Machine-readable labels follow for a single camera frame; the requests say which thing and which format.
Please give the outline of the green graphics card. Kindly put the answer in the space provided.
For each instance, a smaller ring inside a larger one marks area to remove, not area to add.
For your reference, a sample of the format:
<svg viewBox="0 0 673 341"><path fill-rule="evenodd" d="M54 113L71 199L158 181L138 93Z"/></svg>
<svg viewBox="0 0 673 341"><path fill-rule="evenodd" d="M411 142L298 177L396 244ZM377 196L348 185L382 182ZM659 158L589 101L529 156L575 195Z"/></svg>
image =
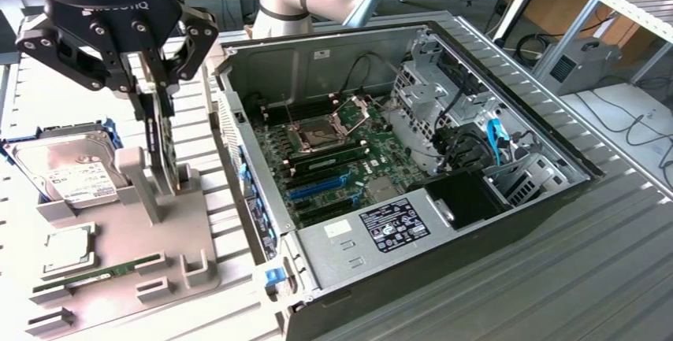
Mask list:
<svg viewBox="0 0 673 341"><path fill-rule="evenodd" d="M129 92L138 120L145 123L146 144L151 156L151 171L159 191L165 195L176 195L181 190L181 179L177 166L176 147L173 146L173 131L170 118L176 115L170 88L172 82L157 48L143 50L141 61L151 74L154 88L145 92L137 84Z"/></svg>

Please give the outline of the black RAM slot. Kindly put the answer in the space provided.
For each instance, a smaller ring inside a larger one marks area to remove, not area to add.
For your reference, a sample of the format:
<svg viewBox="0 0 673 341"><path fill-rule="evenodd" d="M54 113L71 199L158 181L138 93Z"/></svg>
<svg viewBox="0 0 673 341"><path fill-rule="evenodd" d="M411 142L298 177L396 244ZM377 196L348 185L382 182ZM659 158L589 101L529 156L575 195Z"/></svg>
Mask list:
<svg viewBox="0 0 673 341"><path fill-rule="evenodd" d="M293 102L289 104L293 117L317 117L334 111L334 104L330 100ZM269 114L286 113L284 104L266 108Z"/></svg>
<svg viewBox="0 0 673 341"><path fill-rule="evenodd" d="M369 142L366 140L357 140L352 143L330 147L318 152L312 152L309 154L288 157L284 160L284 164L297 165L300 163L309 163L310 161L329 160L330 158L336 158L340 161L362 155L368 148L369 148Z"/></svg>
<svg viewBox="0 0 673 341"><path fill-rule="evenodd" d="M288 107L278 106L269 108L268 114L270 119L286 119L289 116L294 119L306 119L317 116L326 115L334 111L334 106L330 102L312 102L304 104L293 104Z"/></svg>

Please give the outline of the silver hard disk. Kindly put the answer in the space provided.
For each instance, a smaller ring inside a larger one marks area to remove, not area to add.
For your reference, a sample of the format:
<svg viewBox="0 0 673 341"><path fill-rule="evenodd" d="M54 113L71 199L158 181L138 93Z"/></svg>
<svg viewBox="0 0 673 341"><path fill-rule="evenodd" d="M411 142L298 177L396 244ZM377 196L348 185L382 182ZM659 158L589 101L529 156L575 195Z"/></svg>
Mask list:
<svg viewBox="0 0 673 341"><path fill-rule="evenodd" d="M115 202L117 191L129 186L115 168L119 148L113 133L97 124L0 141L0 152L46 200L65 201L74 209Z"/></svg>

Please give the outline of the CPU socket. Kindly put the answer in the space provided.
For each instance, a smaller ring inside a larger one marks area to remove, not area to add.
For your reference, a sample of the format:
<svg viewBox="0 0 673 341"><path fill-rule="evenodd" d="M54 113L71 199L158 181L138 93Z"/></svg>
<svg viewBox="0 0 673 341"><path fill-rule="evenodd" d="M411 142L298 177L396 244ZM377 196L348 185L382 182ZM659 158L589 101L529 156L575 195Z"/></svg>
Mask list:
<svg viewBox="0 0 673 341"><path fill-rule="evenodd" d="M342 128L333 115L324 115L292 122L286 133L296 151L310 154L345 143Z"/></svg>

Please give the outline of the perforated steel disk bay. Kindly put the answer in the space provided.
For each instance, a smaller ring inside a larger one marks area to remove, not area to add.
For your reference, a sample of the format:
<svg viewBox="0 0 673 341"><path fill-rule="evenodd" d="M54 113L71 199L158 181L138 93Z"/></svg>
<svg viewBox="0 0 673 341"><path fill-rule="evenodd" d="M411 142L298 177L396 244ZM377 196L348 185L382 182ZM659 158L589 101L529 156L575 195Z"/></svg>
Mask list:
<svg viewBox="0 0 673 341"><path fill-rule="evenodd" d="M389 113L399 137L419 152L440 155L433 137L443 128L473 124L487 130L497 116L501 98L455 51L439 39L421 36L413 42L392 92Z"/></svg>

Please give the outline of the grey parts rack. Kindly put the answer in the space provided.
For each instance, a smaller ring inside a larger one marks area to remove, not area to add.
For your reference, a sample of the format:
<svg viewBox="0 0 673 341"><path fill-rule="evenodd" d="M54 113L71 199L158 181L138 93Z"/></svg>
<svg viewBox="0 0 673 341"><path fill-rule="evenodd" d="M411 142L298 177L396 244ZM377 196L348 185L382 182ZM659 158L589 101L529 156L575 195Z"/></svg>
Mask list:
<svg viewBox="0 0 673 341"><path fill-rule="evenodd" d="M50 227L43 237L38 279L27 290L27 298L37 309L25 331L39 339L63 337L201 294L221 284L200 172L184 165L181 190L176 195L165 195L154 178L143 171L142 148L117 150L115 166L131 181L117 191L115 202L85 209L74 209L65 201L41 201L37 206ZM83 227L91 229L95 261L45 274L47 237L62 230ZM131 274L83 287L61 286L33 293L33 288L50 280L151 254L161 254L161 260L139 265Z"/></svg>

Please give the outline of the green motherboard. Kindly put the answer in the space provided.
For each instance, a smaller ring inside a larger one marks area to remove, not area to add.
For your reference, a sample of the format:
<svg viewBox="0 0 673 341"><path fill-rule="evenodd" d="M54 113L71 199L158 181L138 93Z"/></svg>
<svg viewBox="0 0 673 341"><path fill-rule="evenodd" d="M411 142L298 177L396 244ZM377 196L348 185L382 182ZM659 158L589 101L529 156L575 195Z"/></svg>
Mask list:
<svg viewBox="0 0 673 341"><path fill-rule="evenodd" d="M336 111L352 96L340 99L336 95L329 95L322 100L333 102ZM395 125L389 116L393 106L378 103L370 96L356 96L368 103L370 118L346 136L344 144L357 140L366 140L370 148L369 155L362 160L340 165L349 167L350 174L349 182L342 188L325 191L308 198L324 197L329 200L338 200L346 197L358 198L360 208L362 208L377 203L372 200L366 191L366 185L373 179L388 176L396 184L401 195L416 181L429 176L429 164L435 162L436 158L432 154L421 153L417 149L407 146L395 134ZM268 106L265 103L258 105L253 119L253 130L290 218L297 228L305 228L314 224L304 227L300 223L300 213L296 213L290 208L292 203L298 200L289 199L289 192L294 189L288 190L285 183L290 178L297 176L292 176L290 169L284 164L284 160L288 157L302 155L302 153L296 151L286 133L289 121L286 119L270 119L266 111L268 107L272 106Z"/></svg>

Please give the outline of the silver CPU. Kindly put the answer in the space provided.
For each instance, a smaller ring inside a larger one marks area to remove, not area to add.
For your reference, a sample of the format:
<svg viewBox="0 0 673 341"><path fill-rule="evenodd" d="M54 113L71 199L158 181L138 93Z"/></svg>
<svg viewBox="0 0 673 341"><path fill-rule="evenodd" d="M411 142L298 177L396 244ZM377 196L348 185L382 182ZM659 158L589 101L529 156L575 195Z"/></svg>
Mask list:
<svg viewBox="0 0 673 341"><path fill-rule="evenodd" d="M62 230L47 237L43 273L74 268L95 261L91 247L91 229Z"/></svg>

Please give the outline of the loose green RAM stick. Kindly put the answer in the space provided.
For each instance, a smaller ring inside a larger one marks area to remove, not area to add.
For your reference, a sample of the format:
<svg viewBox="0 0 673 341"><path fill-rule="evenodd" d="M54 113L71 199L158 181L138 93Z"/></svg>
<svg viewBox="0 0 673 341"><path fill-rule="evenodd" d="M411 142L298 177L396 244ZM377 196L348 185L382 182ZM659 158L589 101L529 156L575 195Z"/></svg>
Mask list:
<svg viewBox="0 0 673 341"><path fill-rule="evenodd" d="M137 267L147 262L159 261L161 254L151 254L149 257L138 258L133 261L125 262L102 269L95 269L91 272L79 273L70 277L57 278L33 288L33 293L41 293L55 287L65 286L65 288L83 287L89 284L95 284L115 277L125 276L137 271Z"/></svg>

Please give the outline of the grey chipset heatsink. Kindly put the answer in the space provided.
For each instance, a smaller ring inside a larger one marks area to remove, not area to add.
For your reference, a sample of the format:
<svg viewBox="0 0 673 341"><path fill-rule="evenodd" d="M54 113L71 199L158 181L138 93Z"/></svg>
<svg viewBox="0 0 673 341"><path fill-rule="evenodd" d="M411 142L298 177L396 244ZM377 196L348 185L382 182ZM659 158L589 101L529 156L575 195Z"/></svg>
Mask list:
<svg viewBox="0 0 673 341"><path fill-rule="evenodd" d="M399 188L388 176L373 179L366 185L366 191L374 202L386 201L400 195Z"/></svg>

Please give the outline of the black plastic box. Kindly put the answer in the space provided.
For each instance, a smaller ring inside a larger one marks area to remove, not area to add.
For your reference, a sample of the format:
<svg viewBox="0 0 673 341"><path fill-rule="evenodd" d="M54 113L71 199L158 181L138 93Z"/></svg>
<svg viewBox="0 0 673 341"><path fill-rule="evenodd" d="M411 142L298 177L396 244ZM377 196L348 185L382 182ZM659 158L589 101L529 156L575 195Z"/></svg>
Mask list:
<svg viewBox="0 0 673 341"><path fill-rule="evenodd" d="M507 202L481 171L459 170L431 176L421 183L455 229L485 221L509 211Z"/></svg>

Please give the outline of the small steel disk bay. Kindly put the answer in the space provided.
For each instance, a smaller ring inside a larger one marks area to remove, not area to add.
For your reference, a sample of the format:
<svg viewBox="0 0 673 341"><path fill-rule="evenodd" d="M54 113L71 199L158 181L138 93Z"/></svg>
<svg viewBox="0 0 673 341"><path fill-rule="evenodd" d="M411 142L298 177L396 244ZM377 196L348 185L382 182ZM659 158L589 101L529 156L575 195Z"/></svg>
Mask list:
<svg viewBox="0 0 673 341"><path fill-rule="evenodd" d="M484 169L485 176L513 206L521 206L547 192L571 185L567 175L540 153L505 165Z"/></svg>

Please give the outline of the grey floor unit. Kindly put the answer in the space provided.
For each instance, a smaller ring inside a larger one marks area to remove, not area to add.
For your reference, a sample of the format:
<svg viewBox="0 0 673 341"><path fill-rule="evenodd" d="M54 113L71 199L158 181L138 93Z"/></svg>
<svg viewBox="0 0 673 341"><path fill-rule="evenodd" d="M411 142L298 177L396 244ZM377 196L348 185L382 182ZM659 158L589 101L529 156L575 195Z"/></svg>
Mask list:
<svg viewBox="0 0 673 341"><path fill-rule="evenodd" d="M592 89L622 60L622 49L601 39L587 37L571 42L560 60L537 81L557 96Z"/></svg>

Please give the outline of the black open PC case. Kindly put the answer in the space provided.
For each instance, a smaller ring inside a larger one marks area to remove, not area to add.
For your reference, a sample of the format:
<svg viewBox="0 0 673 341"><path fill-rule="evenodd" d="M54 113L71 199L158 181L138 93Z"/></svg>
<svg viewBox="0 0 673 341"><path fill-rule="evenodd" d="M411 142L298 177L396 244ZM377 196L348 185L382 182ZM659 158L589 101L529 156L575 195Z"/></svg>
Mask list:
<svg viewBox="0 0 673 341"><path fill-rule="evenodd" d="M547 192L499 216L459 230L465 233L441 248L433 267L439 275L429 283L519 241L571 203L601 177L601 170L525 103L525 71L488 38L465 25L447 29L432 21L338 30L313 35L221 43L222 60L216 66L220 86L221 130L237 169L242 194L242 219L254 247L254 282L261 302L280 322L284 341L314 341L326 332L389 304L396 295L381 284L366 284L312 299L300 291L296 259L289 257L285 235L300 230L290 218L253 130L258 105L322 100L329 95L373 97L393 106L392 92L413 42L439 39L476 72L501 98L497 116L487 130L473 124L443 128L433 137L440 155L429 164L429 176L404 194L421 189L431 176L459 170L505 165L533 153L543 154L567 175L571 185ZM317 50L332 50L330 58L314 59ZM284 268L288 279L265 286L265 271Z"/></svg>

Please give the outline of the aluminium frame shelf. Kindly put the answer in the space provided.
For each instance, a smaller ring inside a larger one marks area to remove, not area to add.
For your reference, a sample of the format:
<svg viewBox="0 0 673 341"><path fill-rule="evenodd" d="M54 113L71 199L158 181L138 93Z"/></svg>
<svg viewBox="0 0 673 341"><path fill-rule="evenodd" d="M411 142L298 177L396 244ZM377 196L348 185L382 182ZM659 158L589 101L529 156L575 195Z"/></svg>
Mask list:
<svg viewBox="0 0 673 341"><path fill-rule="evenodd" d="M663 48L660 48L655 56L631 78L632 83L638 83L642 80L648 70L655 66L670 50L673 49L673 0L589 0L563 36L557 47L551 50L549 55L537 63L533 69L533 76L537 79L541 79L559 63L567 47L579 36L583 26L589 20L589 16L593 14L599 5L608 6L635 24L666 40Z"/></svg>

